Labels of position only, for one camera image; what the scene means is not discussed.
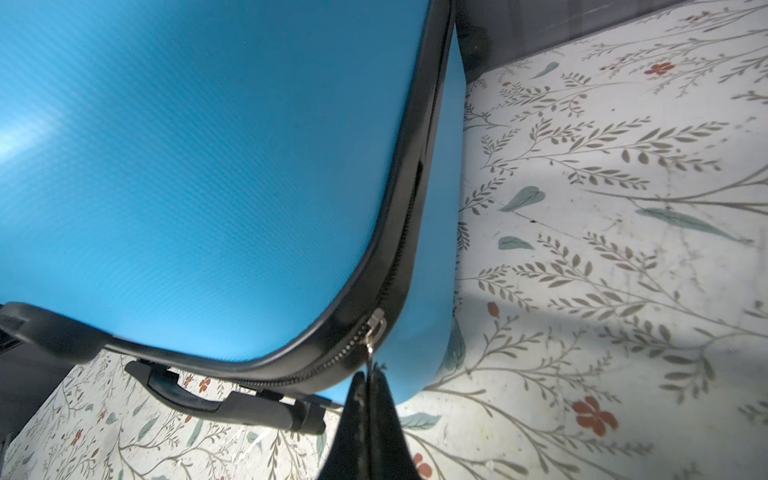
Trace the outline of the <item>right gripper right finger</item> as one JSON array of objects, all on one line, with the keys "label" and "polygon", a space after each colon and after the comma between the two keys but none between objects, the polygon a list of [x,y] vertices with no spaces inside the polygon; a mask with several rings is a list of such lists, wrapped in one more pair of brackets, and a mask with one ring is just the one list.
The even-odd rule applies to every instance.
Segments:
[{"label": "right gripper right finger", "polygon": [[421,478],[402,431],[384,370],[374,367],[367,376],[368,478],[418,480]]}]

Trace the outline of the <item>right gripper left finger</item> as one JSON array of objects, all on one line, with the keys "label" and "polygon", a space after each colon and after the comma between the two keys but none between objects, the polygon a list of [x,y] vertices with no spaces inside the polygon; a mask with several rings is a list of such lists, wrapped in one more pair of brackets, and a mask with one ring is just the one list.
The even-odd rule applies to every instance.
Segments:
[{"label": "right gripper left finger", "polygon": [[336,435],[318,480],[369,478],[369,401],[366,376],[352,377]]}]

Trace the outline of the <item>blue hard-shell suitcase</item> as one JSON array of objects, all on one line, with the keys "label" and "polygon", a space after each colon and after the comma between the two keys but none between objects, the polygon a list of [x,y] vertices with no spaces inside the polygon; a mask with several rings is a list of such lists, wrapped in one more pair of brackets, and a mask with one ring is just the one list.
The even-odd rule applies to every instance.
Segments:
[{"label": "blue hard-shell suitcase", "polygon": [[1,328],[162,404],[320,434],[452,329],[451,1],[5,1]]}]

